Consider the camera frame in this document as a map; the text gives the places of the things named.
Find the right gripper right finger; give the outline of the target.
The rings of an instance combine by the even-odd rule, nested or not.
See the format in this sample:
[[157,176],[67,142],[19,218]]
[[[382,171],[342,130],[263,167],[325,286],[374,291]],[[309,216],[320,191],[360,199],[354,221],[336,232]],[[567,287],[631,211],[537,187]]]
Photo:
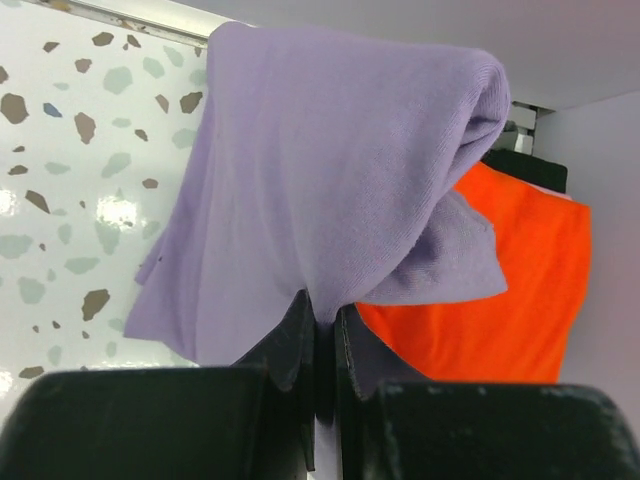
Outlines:
[[602,391],[430,380],[343,308],[334,327],[344,479],[635,479],[639,448]]

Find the purple t shirt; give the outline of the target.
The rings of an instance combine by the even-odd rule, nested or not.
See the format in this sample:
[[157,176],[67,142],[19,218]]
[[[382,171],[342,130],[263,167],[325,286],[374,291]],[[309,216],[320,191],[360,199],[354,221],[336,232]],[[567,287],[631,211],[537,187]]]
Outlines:
[[207,89],[127,337],[222,365],[302,291],[329,325],[352,303],[506,290],[491,224],[454,189],[507,119],[494,56],[228,22],[208,41]]

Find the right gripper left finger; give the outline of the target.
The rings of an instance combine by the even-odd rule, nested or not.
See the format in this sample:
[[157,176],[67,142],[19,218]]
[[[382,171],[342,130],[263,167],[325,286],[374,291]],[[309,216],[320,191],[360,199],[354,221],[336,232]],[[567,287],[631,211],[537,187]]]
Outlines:
[[1,432],[5,479],[303,479],[314,466],[314,317],[298,293],[227,367],[45,375]]

